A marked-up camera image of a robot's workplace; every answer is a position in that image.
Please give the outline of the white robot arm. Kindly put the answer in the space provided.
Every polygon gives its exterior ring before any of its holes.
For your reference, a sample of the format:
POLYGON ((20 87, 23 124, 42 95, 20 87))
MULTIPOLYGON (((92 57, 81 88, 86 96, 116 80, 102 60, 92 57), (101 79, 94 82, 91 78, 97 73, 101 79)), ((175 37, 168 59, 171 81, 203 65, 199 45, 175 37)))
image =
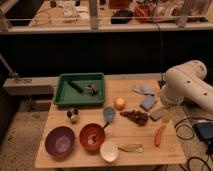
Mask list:
POLYGON ((207 68, 199 60, 171 67, 165 73, 166 83, 161 88, 162 104, 177 106, 188 98, 213 114, 213 86, 203 81, 206 75, 207 68))

